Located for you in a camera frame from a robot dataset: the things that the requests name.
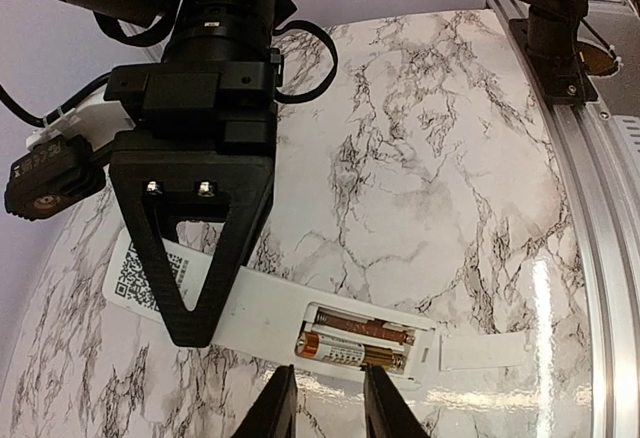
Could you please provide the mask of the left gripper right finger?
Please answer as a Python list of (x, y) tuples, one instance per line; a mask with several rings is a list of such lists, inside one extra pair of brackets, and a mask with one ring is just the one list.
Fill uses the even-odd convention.
[(366, 368), (364, 408), (368, 437), (428, 437), (428, 434), (381, 366), (368, 366)]

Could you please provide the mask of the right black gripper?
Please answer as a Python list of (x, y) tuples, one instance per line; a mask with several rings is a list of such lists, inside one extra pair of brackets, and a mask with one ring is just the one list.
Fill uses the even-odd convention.
[(179, 347), (213, 338), (273, 201), (282, 56), (264, 27), (176, 31), (158, 63), (114, 68), (110, 178), (125, 223), (108, 270), (115, 304)]

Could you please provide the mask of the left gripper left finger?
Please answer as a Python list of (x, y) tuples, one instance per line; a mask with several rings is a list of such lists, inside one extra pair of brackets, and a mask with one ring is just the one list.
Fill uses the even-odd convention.
[(294, 366), (279, 366), (235, 431), (234, 438), (293, 438), (296, 412)]

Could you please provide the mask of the gold white AAA battery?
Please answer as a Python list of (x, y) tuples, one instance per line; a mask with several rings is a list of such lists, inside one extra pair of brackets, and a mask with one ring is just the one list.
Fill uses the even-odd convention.
[(323, 334), (302, 332), (295, 345), (301, 358), (351, 367), (380, 366), (403, 371), (406, 358), (390, 348), (366, 345)]

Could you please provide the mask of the white remote control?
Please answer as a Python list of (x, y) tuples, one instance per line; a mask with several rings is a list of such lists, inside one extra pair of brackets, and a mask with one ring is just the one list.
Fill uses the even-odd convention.
[(437, 370), (440, 334), (434, 321), (240, 269), (213, 334), (213, 344), (332, 378), (361, 382), (364, 367), (336, 365), (295, 353), (302, 332), (390, 348), (406, 358), (387, 370), (401, 390), (420, 388)]

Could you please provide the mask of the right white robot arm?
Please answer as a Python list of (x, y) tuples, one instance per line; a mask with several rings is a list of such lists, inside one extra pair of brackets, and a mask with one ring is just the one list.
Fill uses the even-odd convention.
[[(273, 204), (278, 108), (327, 89), (283, 94), (284, 58), (272, 40), (290, 30), (328, 36), (296, 19), (291, 0), (60, 1), (90, 10), (122, 44), (164, 44), (159, 62), (111, 72), (104, 97), (135, 126), (115, 135), (109, 177), (172, 341), (206, 347)], [(222, 227), (194, 307), (164, 247), (183, 221)]]

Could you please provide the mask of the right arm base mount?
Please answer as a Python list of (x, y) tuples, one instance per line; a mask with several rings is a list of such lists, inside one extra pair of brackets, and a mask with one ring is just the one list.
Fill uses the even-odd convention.
[(520, 0), (528, 17), (511, 19), (509, 30), (525, 55), (544, 100), (584, 105), (598, 100), (578, 49), (580, 22), (589, 0)]

